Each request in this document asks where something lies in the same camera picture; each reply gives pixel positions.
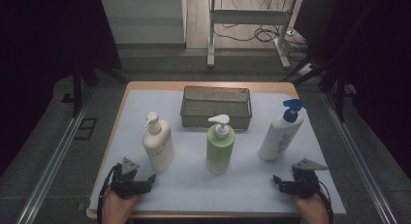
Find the person's right hand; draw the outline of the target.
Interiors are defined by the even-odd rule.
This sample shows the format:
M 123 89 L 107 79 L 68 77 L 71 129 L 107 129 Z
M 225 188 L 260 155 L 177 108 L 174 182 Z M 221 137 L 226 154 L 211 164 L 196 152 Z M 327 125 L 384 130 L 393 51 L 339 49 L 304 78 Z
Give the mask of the person's right hand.
M 308 199 L 292 195 L 291 199 L 300 211 L 303 224 L 329 224 L 330 218 L 326 206 L 318 194 Z

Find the white power strip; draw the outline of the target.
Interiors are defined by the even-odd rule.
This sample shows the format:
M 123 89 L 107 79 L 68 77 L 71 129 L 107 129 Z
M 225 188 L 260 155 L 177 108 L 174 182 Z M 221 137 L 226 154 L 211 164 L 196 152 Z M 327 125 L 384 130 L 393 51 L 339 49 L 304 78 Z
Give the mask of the white power strip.
M 309 72 L 311 72 L 313 69 L 315 68 L 315 66 L 311 63 L 307 63 L 305 66 L 303 66 L 299 71 L 298 74 L 300 76 L 304 76 L 306 74 L 308 74 Z

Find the black floor bracket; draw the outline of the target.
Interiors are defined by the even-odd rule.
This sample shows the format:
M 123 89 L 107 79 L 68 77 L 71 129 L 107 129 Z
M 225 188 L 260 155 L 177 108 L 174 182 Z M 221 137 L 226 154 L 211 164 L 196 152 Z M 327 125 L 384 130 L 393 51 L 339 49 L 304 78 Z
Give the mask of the black floor bracket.
M 76 141 L 89 141 L 95 130 L 96 123 L 96 118 L 84 118 L 75 133 L 74 139 Z

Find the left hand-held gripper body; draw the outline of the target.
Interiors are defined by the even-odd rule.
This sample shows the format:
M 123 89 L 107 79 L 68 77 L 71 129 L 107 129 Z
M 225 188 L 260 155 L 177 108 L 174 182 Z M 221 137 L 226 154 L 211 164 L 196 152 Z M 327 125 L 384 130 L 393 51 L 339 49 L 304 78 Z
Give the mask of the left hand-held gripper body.
M 136 181 L 135 177 L 138 172 L 139 164 L 124 157 L 121 164 L 115 166 L 112 180 L 111 190 L 122 199 L 129 199 L 135 195 L 144 194 L 142 187 L 145 184 L 151 184 L 147 180 Z

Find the white bottle with blue pump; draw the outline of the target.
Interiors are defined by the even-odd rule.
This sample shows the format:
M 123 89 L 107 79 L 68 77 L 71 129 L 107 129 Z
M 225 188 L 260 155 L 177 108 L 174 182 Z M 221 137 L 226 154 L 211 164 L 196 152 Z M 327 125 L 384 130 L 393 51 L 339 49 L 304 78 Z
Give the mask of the white bottle with blue pump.
M 301 100 L 286 100 L 283 106 L 287 107 L 287 110 L 270 124 L 259 148 L 258 156 L 263 160 L 271 161 L 280 158 L 303 123 L 303 117 L 299 115 L 299 111 L 303 108 Z

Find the black metal stand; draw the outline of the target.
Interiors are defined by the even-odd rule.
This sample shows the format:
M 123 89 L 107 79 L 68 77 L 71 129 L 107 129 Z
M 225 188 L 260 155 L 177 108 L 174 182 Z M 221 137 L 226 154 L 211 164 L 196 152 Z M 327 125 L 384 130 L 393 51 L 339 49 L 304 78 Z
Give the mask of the black metal stand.
M 354 15 L 354 20 L 350 24 L 342 26 L 336 35 L 322 46 L 312 50 L 306 57 L 285 77 L 282 81 L 288 81 L 290 77 L 299 72 L 313 57 L 327 54 L 328 57 L 320 66 L 315 67 L 307 74 L 292 80 L 293 85 L 299 85 L 322 73 L 325 75 L 319 83 L 322 92 L 330 92 L 333 85 L 336 85 L 335 108 L 334 111 L 339 120 L 344 122 L 343 105 L 345 97 L 346 72 L 343 66 L 347 58 L 349 47 L 354 44 L 356 36 L 359 34 L 366 17 L 369 15 L 370 8 L 362 5 Z
M 98 77 L 95 70 L 109 75 L 110 77 L 127 84 L 129 79 L 121 76 L 117 73 L 117 70 L 121 70 L 121 63 L 118 62 L 116 66 L 111 68 L 110 66 L 99 62 L 97 59 L 92 59 L 89 56 L 78 55 L 74 60 L 72 72 L 73 72 L 73 98 L 74 103 L 73 117 L 79 115 L 79 112 L 83 106 L 82 99 L 82 84 L 84 80 L 88 86 L 95 87 L 98 84 Z

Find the metal mesh basket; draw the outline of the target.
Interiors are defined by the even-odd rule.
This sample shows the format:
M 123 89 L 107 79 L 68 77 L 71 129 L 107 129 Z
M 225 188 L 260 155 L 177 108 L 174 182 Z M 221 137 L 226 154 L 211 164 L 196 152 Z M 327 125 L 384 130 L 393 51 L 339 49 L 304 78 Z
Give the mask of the metal mesh basket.
M 210 117 L 226 114 L 235 130 L 247 130 L 252 118 L 248 88 L 186 85 L 180 116 L 183 127 L 208 128 Z

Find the green pump bottle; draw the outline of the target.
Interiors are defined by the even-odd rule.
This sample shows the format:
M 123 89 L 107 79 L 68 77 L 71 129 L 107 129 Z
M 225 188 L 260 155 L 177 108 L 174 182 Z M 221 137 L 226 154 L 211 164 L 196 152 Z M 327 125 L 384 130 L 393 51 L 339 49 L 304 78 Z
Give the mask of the green pump bottle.
M 236 133 L 226 114 L 210 117 L 208 121 L 213 125 L 206 136 L 206 167 L 214 174 L 224 174 L 230 165 Z

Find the person's left hand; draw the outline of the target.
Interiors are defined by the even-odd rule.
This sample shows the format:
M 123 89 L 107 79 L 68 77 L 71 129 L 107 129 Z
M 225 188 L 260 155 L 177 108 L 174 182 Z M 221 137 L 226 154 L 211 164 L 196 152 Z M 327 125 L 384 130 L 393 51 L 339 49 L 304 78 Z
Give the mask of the person's left hand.
M 103 196 L 102 224 L 126 224 L 141 195 L 122 199 L 110 188 Z

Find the cream pump bottle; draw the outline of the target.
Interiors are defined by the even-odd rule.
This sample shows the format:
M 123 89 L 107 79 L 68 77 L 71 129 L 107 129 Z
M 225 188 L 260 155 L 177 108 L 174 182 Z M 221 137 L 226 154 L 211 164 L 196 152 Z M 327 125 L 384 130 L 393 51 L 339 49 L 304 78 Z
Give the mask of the cream pump bottle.
M 174 143 L 171 125 L 160 119 L 157 112 L 149 112 L 144 127 L 146 132 L 142 138 L 152 168 L 157 173 L 165 172 L 174 160 Z

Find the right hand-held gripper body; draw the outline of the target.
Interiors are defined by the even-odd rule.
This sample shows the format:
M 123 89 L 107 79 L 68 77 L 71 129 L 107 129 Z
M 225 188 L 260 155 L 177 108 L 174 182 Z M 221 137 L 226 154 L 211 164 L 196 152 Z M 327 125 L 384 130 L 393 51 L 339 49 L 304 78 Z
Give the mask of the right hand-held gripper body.
M 308 199 L 314 194 L 320 194 L 320 181 L 316 171 L 325 171 L 326 166 L 312 160 L 303 158 L 292 165 L 293 181 L 284 181 L 291 186 L 291 195 L 297 195 L 302 199 Z

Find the aluminium floor rail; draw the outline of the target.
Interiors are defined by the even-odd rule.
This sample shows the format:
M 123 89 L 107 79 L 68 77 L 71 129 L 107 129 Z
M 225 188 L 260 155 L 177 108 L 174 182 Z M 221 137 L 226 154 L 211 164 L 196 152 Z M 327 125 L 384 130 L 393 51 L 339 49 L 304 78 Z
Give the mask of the aluminium floor rail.
M 364 158 L 357 147 L 357 144 L 355 143 L 351 133 L 348 130 L 348 127 L 337 115 L 335 111 L 336 104 L 333 102 L 332 96 L 328 93 L 321 93 L 321 96 L 327 105 L 328 112 L 330 113 L 332 121 L 336 126 L 337 132 L 343 140 L 344 145 L 346 146 L 350 157 L 353 160 L 358 174 L 380 216 L 380 219 L 382 220 L 383 224 L 397 224 L 397 220 L 386 196 L 383 194 L 382 189 L 377 184 L 377 181 L 366 165 Z
M 69 126 L 66 128 L 63 137 L 61 138 L 56 149 L 52 153 L 47 162 L 47 166 L 43 170 L 40 178 L 36 182 L 36 186 L 32 190 L 32 193 L 27 199 L 25 206 L 23 207 L 16 224 L 33 224 L 45 198 L 50 189 L 61 164 L 67 154 L 68 149 L 75 137 L 80 123 L 89 108 L 91 97 L 94 93 L 94 88 L 87 88 L 82 98 L 83 105 L 79 109 L 78 114 L 71 118 Z

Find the white paper table mat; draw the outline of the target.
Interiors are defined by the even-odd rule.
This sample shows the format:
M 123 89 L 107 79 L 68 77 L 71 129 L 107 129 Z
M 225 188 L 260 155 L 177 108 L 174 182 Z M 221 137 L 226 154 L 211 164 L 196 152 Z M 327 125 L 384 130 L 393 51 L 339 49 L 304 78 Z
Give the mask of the white paper table mat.
M 258 150 L 270 123 L 284 112 L 283 103 L 289 97 L 282 93 L 253 93 L 249 127 L 236 133 L 228 171 L 215 175 L 206 168 L 206 130 L 181 124 L 182 98 L 180 91 L 129 91 L 95 186 L 102 187 L 110 169 L 123 158 L 139 164 L 139 180 L 153 175 L 142 136 L 146 114 L 158 112 L 171 124 L 175 157 L 170 167 L 157 175 L 151 192 L 136 205 L 137 213 L 297 214 L 293 201 L 278 190 L 272 179 L 279 176 L 291 180 L 292 165 L 302 159 L 326 162 L 306 111 L 300 112 L 303 123 L 285 154 L 277 160 L 264 161 Z

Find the white metal desk frame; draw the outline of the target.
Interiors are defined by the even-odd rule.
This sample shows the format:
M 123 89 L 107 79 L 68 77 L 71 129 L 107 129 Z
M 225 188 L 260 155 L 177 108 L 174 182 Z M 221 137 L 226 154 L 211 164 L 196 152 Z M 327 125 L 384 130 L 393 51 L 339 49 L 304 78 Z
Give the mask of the white metal desk frame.
M 209 35 L 206 58 L 208 68 L 212 68 L 215 65 L 214 26 L 216 24 L 279 26 L 279 36 L 273 39 L 273 43 L 283 68 L 289 69 L 291 67 L 289 59 L 284 52 L 283 44 L 297 0 L 290 0 L 290 4 L 285 11 L 216 9 L 215 1 L 209 0 Z

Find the white wall panel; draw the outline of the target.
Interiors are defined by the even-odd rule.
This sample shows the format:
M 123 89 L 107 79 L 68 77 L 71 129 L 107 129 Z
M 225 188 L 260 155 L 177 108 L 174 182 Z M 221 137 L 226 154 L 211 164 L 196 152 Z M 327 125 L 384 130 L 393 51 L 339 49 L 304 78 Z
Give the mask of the white wall panel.
M 186 0 L 101 0 L 117 44 L 185 44 Z

